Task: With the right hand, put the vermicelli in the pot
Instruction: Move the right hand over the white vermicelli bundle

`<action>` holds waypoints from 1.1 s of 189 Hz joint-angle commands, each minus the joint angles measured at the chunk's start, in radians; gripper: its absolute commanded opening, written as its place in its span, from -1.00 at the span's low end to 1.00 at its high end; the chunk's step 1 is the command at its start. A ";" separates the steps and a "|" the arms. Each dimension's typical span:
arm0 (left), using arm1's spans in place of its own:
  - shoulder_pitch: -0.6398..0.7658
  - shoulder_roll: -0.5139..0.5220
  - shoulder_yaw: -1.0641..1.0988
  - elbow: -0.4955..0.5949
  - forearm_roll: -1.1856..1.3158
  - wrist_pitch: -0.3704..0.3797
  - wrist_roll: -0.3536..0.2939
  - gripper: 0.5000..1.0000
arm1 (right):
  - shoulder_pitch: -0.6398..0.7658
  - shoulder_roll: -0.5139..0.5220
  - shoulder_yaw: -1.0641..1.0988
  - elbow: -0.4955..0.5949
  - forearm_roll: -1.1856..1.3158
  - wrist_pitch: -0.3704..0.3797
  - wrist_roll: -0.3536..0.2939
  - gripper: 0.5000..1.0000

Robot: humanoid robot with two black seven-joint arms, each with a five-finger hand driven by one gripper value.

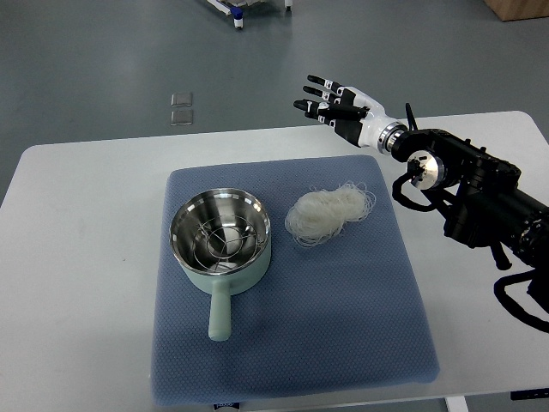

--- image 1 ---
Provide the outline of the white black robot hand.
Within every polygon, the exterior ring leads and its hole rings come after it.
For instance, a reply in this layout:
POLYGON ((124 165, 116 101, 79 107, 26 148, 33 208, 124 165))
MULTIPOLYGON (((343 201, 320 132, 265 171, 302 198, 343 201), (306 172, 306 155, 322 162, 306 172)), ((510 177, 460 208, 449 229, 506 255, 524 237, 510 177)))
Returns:
POLYGON ((380 103, 357 88, 314 75, 307 80, 320 88, 304 86, 303 90, 319 100, 296 100, 293 106, 352 145, 386 154, 392 140, 408 131, 404 123, 388 116, 380 103))

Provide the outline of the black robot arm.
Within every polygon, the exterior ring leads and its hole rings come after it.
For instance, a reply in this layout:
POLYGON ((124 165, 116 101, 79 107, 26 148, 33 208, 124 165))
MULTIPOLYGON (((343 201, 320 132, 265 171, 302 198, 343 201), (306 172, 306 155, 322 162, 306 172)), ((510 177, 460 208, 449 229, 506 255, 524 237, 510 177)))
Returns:
POLYGON ((470 248, 488 247, 501 270, 508 247, 526 265, 548 268, 548 208, 518 187, 521 171, 440 129, 420 129, 410 108, 408 125, 389 144, 407 170, 392 197, 407 209, 438 211, 443 233, 470 248))

